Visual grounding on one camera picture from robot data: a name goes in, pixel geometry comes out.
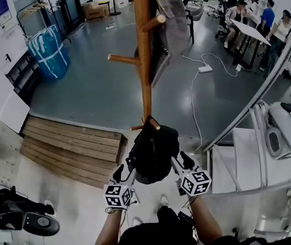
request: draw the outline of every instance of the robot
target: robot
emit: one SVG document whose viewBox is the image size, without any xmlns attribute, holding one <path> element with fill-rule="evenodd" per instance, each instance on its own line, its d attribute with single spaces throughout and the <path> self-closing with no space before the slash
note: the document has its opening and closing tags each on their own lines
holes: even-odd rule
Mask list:
<svg viewBox="0 0 291 245">
<path fill-rule="evenodd" d="M 114 170 L 109 184 L 104 187 L 105 202 L 110 208 L 127 208 L 130 205 L 135 180 L 143 184 L 152 184 L 163 180 L 173 168 L 179 176 L 177 188 L 180 195 L 195 197 L 208 191 L 211 178 L 206 170 L 202 170 L 198 161 L 180 152 L 176 130 L 159 126 L 154 128 L 147 118 L 143 129 L 135 139 L 135 144 L 126 159 L 129 174 L 122 180 L 124 165 Z"/>
</svg>

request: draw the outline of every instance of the poster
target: poster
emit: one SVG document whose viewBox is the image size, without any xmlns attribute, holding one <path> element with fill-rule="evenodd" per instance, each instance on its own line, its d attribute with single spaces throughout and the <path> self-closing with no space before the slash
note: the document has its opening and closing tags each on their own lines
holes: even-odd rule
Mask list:
<svg viewBox="0 0 291 245">
<path fill-rule="evenodd" d="M 12 15 L 7 0 L 0 0 L 0 25 L 3 26 L 10 19 L 12 19 Z"/>
</svg>

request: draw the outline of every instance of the man in blue shirt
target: man in blue shirt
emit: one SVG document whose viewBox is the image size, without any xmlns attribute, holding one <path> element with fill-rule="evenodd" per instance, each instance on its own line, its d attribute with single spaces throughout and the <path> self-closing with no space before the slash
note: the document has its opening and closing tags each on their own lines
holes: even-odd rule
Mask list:
<svg viewBox="0 0 291 245">
<path fill-rule="evenodd" d="M 275 13 L 272 9 L 273 6 L 274 1 L 268 0 L 267 8 L 263 11 L 261 16 L 261 23 L 257 27 L 257 30 L 262 34 L 263 37 L 266 37 L 269 34 L 270 29 L 274 23 Z"/>
</svg>

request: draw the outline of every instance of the gray floor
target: gray floor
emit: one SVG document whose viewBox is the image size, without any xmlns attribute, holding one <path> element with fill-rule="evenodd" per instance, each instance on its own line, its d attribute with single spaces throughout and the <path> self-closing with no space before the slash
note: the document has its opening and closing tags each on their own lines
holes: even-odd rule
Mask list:
<svg viewBox="0 0 291 245">
<path fill-rule="evenodd" d="M 134 8 L 121 9 L 122 14 L 105 20 L 87 21 L 66 44 L 71 64 L 64 78 L 40 84 L 33 96 L 31 114 L 89 127 L 127 130 L 139 125 L 142 116 L 141 87 L 133 66 L 107 61 L 109 53 L 133 56 L 136 47 L 135 25 L 106 30 L 116 25 L 133 23 Z M 204 53 L 221 58 L 227 70 L 235 74 L 233 57 L 214 33 L 219 19 L 204 14 L 195 22 L 195 44 L 189 41 L 184 55 L 200 59 Z M 212 72 L 199 74 L 193 85 L 196 117 L 206 139 L 214 139 L 238 115 L 264 79 L 256 70 L 228 75 L 213 56 L 205 56 Z M 153 116 L 161 123 L 177 129 L 181 136 L 198 137 L 192 117 L 191 81 L 201 63 L 183 57 L 176 59 L 153 89 Z M 269 102 L 278 100 L 290 82 L 280 79 L 267 95 Z"/>
</svg>

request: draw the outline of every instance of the jeans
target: jeans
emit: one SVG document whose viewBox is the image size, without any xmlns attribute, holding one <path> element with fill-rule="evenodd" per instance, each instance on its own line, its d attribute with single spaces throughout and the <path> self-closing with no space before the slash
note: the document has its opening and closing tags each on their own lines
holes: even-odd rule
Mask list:
<svg viewBox="0 0 291 245">
<path fill-rule="evenodd" d="M 162 206 L 157 216 L 158 223 L 144 223 L 127 229 L 118 245 L 197 244 L 192 237 L 192 225 L 180 220 L 171 208 Z"/>
<path fill-rule="evenodd" d="M 274 66 L 278 60 L 278 49 L 279 49 L 280 45 L 282 44 L 282 40 L 278 39 L 276 36 L 273 36 L 273 39 L 271 39 L 270 44 L 271 44 L 270 49 L 268 50 L 268 47 L 267 47 L 267 51 L 265 53 L 265 56 L 266 56 L 266 54 L 268 56 L 268 63 L 267 63 L 267 66 L 263 72 L 264 77 L 267 77 L 270 74 L 270 72 L 272 71 L 272 69 L 274 68 Z"/>
</svg>

